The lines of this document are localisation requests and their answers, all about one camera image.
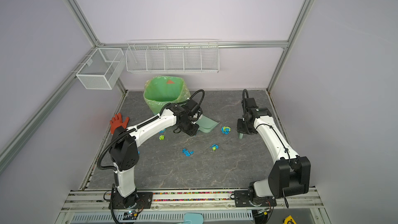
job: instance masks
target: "white wire basket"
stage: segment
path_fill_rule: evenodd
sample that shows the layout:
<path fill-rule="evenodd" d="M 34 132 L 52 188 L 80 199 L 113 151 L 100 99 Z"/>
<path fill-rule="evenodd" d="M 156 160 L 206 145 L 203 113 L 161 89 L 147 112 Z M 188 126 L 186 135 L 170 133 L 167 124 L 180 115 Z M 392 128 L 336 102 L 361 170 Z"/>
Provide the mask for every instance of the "white wire basket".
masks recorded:
<path fill-rule="evenodd" d="M 127 71 L 131 73 L 191 73 L 218 72 L 220 70 L 217 40 L 207 42 L 175 41 L 128 41 Z"/>
<path fill-rule="evenodd" d="M 98 47 L 76 73 L 87 89 L 111 90 L 125 67 L 121 48 Z"/>

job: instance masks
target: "trash can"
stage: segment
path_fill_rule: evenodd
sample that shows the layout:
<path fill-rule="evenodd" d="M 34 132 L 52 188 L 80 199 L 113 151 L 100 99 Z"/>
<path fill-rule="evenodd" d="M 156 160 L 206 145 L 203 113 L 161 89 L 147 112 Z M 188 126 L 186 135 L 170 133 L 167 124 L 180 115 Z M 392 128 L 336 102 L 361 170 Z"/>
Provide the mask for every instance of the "trash can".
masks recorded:
<path fill-rule="evenodd" d="M 154 115 L 169 102 L 182 102 L 191 96 L 180 77 L 157 76 L 145 83 L 144 100 Z"/>

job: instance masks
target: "white robotic arm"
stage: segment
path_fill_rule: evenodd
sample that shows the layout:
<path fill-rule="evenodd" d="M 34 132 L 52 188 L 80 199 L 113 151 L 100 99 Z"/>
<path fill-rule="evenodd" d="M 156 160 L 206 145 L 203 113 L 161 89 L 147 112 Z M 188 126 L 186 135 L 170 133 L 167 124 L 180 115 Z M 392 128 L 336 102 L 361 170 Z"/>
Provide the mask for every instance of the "white robotic arm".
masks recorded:
<path fill-rule="evenodd" d="M 275 125 L 271 112 L 259 108 L 254 98 L 242 93 L 243 118 L 238 119 L 237 131 L 241 134 L 260 134 L 274 162 L 268 178 L 251 182 L 248 188 L 252 205 L 308 192 L 311 164 L 307 157 L 300 157 L 286 142 Z"/>
<path fill-rule="evenodd" d="M 202 92 L 202 98 L 199 103 L 192 100 L 192 97 L 198 92 Z M 202 114 L 200 104 L 204 95 L 203 90 L 198 90 L 192 94 L 191 99 L 180 103 L 168 103 L 159 114 L 142 123 L 126 129 L 123 127 L 115 129 L 112 141 L 98 158 L 97 168 L 113 169 L 115 175 L 113 188 L 117 190 L 117 198 L 122 198 L 118 207 L 134 207 L 138 200 L 134 183 L 134 167 L 139 160 L 137 148 L 148 138 L 175 124 L 177 128 L 173 132 L 185 132 L 190 136 L 196 135 L 199 128 L 196 121 Z M 113 166 L 102 166 L 102 159 L 108 151 L 111 155 Z"/>
<path fill-rule="evenodd" d="M 170 109 L 164 109 L 162 115 L 158 114 L 155 117 L 158 118 L 152 122 L 149 122 L 152 119 L 150 118 L 142 123 L 139 123 L 138 125 L 127 127 L 127 131 L 134 130 L 129 135 L 135 138 L 137 148 L 140 147 L 140 145 L 142 145 L 142 143 L 145 142 L 148 138 L 159 133 L 161 130 L 167 127 L 175 125 L 177 122 L 177 117 Z M 136 190 L 134 183 L 135 165 L 127 170 L 120 169 L 116 162 L 113 162 L 113 165 L 117 168 L 117 170 L 114 171 L 115 180 L 117 180 L 118 182 L 116 186 L 117 191 L 122 197 L 128 197 Z"/>

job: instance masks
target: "green dustpan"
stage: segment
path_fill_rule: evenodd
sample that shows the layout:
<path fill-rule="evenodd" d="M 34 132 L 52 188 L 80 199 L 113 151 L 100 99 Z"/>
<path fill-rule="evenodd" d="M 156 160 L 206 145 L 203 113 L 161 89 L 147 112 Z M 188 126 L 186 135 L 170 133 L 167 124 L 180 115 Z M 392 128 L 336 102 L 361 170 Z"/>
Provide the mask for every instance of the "green dustpan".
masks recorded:
<path fill-rule="evenodd" d="M 211 132 L 214 129 L 214 127 L 218 125 L 218 122 L 215 122 L 203 115 L 199 118 L 199 120 L 196 123 L 199 125 L 199 131 L 205 133 Z"/>

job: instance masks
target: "metal vent grille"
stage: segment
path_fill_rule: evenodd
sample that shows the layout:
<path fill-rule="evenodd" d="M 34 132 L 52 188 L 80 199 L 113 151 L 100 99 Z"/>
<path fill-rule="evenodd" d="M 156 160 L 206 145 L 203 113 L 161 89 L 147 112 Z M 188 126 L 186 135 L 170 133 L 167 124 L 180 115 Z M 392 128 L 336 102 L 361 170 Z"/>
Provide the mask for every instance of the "metal vent grille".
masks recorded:
<path fill-rule="evenodd" d="M 131 42 L 126 51 L 126 63 L 127 71 L 132 73 L 218 72 L 220 68 L 216 40 L 195 43 Z"/>
<path fill-rule="evenodd" d="M 233 221 L 253 220 L 251 211 L 230 210 L 230 211 L 153 211 L 142 212 L 137 220 L 123 220 L 124 212 L 119 212 L 117 218 L 120 222 L 183 222 L 184 214 L 198 213 L 203 215 L 204 221 Z M 109 223 L 113 222 L 111 213 L 75 213 L 71 223 Z"/>

